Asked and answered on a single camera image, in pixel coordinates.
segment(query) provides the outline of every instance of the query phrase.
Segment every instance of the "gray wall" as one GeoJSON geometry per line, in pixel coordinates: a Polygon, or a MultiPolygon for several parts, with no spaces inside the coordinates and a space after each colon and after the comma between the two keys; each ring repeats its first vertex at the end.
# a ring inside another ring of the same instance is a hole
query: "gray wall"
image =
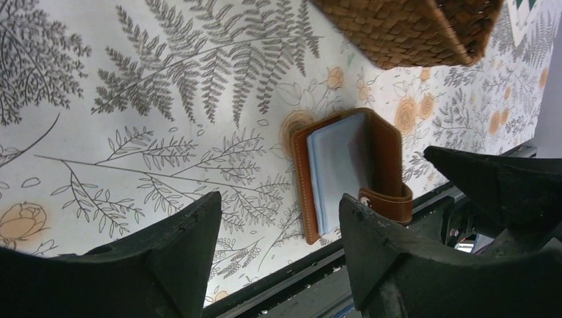
{"type": "Polygon", "coordinates": [[[526,144],[537,147],[538,158],[562,158],[562,23],[554,40],[535,137],[526,144]]]}

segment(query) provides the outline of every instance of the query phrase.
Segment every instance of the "brown leather cover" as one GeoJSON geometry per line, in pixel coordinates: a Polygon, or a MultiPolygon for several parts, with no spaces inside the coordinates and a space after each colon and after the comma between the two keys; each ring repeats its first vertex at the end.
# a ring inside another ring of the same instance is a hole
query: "brown leather cover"
{"type": "Polygon", "coordinates": [[[399,224],[406,225],[412,220],[412,191],[402,182],[402,138],[400,133],[372,109],[351,109],[305,127],[292,136],[292,152],[308,244],[313,244],[320,238],[320,235],[314,208],[306,138],[317,129],[359,112],[365,113],[370,121],[371,138],[368,140],[368,149],[365,151],[371,153],[370,157],[374,161],[374,174],[372,189],[361,188],[358,199],[378,214],[399,224]]]}

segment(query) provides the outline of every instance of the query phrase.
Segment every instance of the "open wallet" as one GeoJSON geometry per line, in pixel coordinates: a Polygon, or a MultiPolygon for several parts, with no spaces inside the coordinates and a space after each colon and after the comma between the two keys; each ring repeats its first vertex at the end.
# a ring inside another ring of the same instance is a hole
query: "open wallet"
{"type": "Polygon", "coordinates": [[[400,132],[372,109],[343,111],[306,126],[293,134],[291,145],[308,244],[339,225],[346,192],[398,224],[412,220],[400,132]]]}

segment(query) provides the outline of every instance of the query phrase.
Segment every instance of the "floral tablecloth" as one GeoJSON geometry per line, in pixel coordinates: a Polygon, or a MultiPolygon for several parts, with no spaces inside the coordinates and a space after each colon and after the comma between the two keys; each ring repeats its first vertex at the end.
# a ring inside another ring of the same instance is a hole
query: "floral tablecloth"
{"type": "Polygon", "coordinates": [[[338,238],[303,238],[298,127],[373,108],[416,197],[445,182],[426,146],[530,139],[561,7],[543,1],[517,47],[505,7],[474,67],[383,72],[307,1],[0,1],[0,239],[80,254],[218,190],[208,305],[338,238]]]}

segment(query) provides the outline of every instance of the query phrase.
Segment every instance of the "wicker basket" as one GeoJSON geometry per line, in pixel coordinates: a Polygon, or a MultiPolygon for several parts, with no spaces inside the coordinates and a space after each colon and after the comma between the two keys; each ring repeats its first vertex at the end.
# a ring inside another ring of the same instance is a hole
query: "wicker basket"
{"type": "Polygon", "coordinates": [[[312,0],[377,66],[466,65],[483,56],[503,0],[312,0]]]}

